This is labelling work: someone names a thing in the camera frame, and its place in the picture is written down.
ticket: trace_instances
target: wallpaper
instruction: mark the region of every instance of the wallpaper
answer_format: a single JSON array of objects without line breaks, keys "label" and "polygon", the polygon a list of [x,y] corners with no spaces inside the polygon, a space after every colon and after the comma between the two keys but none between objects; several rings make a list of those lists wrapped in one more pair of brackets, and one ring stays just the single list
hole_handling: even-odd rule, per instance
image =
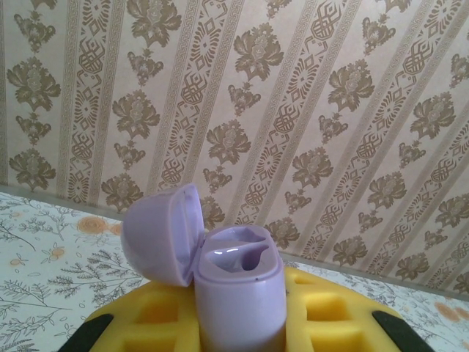
[{"label": "wallpaper", "polygon": [[0,182],[468,294],[469,1],[0,0]]}]

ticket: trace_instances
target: beige wallpaper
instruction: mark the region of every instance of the beige wallpaper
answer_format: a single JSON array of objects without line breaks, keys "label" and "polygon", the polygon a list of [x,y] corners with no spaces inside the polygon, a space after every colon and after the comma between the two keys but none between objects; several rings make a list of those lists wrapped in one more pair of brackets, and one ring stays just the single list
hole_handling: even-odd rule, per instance
[{"label": "beige wallpaper", "polygon": [[0,5],[2,183],[469,296],[469,1]]}]

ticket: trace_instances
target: yellow foam block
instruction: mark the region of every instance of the yellow foam block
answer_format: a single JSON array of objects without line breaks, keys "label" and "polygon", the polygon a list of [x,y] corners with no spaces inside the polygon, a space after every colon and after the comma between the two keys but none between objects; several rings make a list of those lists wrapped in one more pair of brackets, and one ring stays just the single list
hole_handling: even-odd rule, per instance
[{"label": "yellow foam block", "polygon": [[[372,317],[392,309],[355,291],[294,268],[285,268],[286,352],[399,352]],[[114,319],[91,352],[200,352],[193,287],[150,282],[100,308]]]}]

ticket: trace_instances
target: case lid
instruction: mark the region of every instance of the case lid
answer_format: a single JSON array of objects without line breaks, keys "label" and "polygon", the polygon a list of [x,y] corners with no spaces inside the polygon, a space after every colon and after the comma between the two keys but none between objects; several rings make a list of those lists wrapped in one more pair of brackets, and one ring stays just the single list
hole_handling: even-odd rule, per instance
[{"label": "case lid", "polygon": [[194,184],[140,199],[122,224],[122,248],[130,265],[147,279],[170,285],[189,286],[203,240],[204,219]]}]

